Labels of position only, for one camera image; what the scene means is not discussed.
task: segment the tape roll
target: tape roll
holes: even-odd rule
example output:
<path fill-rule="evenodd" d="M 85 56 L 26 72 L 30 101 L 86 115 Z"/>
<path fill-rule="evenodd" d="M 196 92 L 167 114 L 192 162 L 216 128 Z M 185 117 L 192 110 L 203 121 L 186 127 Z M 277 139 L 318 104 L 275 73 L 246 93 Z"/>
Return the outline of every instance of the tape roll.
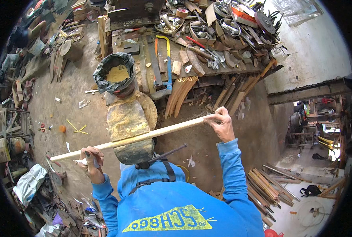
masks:
<path fill-rule="evenodd" d="M 183 9 L 183 8 L 178 8 L 176 10 L 176 16 L 181 17 L 181 18 L 185 18 L 188 16 L 188 10 L 187 9 Z"/>

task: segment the yellow printed logo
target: yellow printed logo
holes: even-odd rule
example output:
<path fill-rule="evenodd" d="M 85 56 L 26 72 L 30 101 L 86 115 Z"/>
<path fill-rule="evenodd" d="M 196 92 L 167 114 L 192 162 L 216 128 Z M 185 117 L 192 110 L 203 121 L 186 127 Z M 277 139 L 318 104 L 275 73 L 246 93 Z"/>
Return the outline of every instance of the yellow printed logo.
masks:
<path fill-rule="evenodd" d="M 157 216 L 146 217 L 133 221 L 122 232 L 144 231 L 144 230 L 202 230 L 212 229 L 208 221 L 213 217 L 205 219 L 193 205 L 175 207 Z"/>

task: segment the sawdust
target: sawdust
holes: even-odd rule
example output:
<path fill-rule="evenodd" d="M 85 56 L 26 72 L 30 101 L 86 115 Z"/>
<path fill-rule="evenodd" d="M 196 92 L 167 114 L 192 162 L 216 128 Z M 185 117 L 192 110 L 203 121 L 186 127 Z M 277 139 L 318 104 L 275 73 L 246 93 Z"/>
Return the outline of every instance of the sawdust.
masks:
<path fill-rule="evenodd" d="M 129 78 L 129 73 L 125 65 L 113 67 L 106 76 L 106 80 L 109 82 L 121 82 L 126 78 Z"/>

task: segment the hand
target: hand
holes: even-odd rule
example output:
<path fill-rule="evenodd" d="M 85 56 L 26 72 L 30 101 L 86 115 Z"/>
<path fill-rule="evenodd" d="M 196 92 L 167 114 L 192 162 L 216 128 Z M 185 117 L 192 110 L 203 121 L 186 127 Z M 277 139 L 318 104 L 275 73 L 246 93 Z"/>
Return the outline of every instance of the hand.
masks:
<path fill-rule="evenodd" d="M 235 139 L 231 117 L 225 107 L 222 106 L 214 114 L 205 116 L 204 121 L 214 129 L 223 142 L 226 143 Z"/>
<path fill-rule="evenodd" d="M 87 157 L 85 151 L 89 152 L 90 156 Z M 100 151 L 100 149 L 94 148 L 92 146 L 88 146 L 87 148 L 81 149 L 80 160 L 86 158 L 86 162 L 88 165 L 84 165 L 83 163 L 79 163 L 79 166 L 84 170 L 86 175 L 90 178 L 90 181 L 94 184 L 101 184 L 105 181 L 105 177 L 103 176 L 102 168 L 103 165 L 103 157 L 105 155 Z M 96 168 L 93 163 L 93 159 L 96 158 L 98 165 L 100 168 Z"/>

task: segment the blue sweatshirt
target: blue sweatshirt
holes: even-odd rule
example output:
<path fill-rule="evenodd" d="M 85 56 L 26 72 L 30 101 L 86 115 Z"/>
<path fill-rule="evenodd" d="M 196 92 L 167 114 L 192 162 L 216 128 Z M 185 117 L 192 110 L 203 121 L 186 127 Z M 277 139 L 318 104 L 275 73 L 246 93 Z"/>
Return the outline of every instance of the blue sweatshirt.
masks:
<path fill-rule="evenodd" d="M 223 170 L 225 202 L 185 182 L 181 168 L 171 164 L 175 182 L 155 182 L 130 191 L 137 182 L 168 178 L 161 161 L 148 169 L 131 166 L 118 181 L 121 201 L 112 196 L 107 174 L 105 182 L 93 185 L 93 197 L 100 204 L 111 236 L 264 236 L 262 219 L 247 197 L 245 173 L 238 140 L 218 143 Z"/>

